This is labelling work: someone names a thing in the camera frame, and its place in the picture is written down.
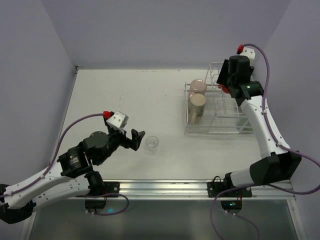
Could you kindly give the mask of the clear glass tumbler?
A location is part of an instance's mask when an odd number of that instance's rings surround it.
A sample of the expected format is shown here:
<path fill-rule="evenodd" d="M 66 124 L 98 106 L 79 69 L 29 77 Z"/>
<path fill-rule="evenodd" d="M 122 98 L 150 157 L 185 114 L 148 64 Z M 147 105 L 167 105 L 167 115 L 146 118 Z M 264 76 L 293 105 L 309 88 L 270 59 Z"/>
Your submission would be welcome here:
<path fill-rule="evenodd" d="M 159 147 L 159 139 L 152 135 L 146 138 L 145 144 L 146 144 L 146 150 L 150 154 L 155 154 Z"/>

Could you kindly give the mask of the pale pink glossy mug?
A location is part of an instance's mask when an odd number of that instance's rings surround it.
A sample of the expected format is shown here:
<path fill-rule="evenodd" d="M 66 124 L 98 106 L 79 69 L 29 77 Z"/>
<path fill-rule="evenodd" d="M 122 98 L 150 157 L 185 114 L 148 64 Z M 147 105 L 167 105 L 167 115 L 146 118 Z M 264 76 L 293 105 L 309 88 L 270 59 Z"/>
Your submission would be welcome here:
<path fill-rule="evenodd" d="M 194 94 L 205 95 L 207 91 L 207 84 L 202 79 L 195 79 L 190 83 L 188 97 L 192 97 Z"/>

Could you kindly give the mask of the cream floral mug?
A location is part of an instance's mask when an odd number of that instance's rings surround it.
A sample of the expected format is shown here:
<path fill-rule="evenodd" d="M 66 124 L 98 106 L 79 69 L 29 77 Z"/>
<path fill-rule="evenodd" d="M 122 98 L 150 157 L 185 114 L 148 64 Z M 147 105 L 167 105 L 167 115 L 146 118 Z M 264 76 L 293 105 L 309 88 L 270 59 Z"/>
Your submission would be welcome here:
<path fill-rule="evenodd" d="M 200 123 L 206 105 L 206 97 L 201 93 L 194 93 L 188 103 L 188 122 L 190 125 L 197 125 Z"/>

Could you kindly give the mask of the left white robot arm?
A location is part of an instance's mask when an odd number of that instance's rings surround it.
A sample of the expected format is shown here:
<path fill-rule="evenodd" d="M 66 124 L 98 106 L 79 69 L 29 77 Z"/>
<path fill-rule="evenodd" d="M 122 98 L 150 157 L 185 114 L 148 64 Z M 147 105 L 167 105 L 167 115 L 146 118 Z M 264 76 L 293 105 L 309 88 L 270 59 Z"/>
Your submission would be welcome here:
<path fill-rule="evenodd" d="M 67 198 L 101 197 L 107 193 L 103 179 L 94 166 L 101 165 L 118 147 L 137 151 L 144 131 L 131 130 L 132 138 L 118 130 L 96 131 L 58 157 L 50 170 L 14 185 L 0 186 L 0 219 L 7 224 L 19 223 L 50 203 Z"/>

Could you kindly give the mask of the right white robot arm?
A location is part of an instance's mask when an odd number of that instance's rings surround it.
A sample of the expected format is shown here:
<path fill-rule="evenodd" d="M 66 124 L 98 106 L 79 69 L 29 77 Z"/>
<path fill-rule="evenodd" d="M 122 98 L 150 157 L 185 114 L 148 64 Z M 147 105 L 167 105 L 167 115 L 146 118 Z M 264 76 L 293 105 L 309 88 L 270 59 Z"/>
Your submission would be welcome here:
<path fill-rule="evenodd" d="M 263 100 L 262 85 L 251 80 L 253 71 L 247 56 L 233 55 L 223 62 L 217 79 L 247 117 L 261 156 L 261 160 L 248 168 L 227 173 L 218 188 L 220 191 L 289 180 L 302 160 L 301 156 L 287 150 L 290 146 L 281 138 L 273 118 L 269 117 L 269 124 L 266 123 L 264 117 L 269 110 Z"/>

